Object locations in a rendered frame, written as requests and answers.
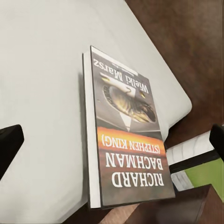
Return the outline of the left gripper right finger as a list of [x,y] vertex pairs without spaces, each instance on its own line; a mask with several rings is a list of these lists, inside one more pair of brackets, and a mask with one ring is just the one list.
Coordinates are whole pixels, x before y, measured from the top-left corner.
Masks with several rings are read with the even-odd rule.
[[224,162],[224,125],[213,124],[209,140]]

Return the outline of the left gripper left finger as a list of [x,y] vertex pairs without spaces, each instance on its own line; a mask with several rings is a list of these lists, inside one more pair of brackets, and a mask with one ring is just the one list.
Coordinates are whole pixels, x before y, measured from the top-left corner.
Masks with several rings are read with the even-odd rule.
[[0,180],[24,142],[20,124],[0,129]]

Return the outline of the hardback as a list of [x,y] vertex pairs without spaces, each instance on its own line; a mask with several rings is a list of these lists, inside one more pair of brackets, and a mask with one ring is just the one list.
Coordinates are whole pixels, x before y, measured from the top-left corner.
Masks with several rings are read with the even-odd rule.
[[174,198],[149,80],[93,46],[82,67],[88,210]]

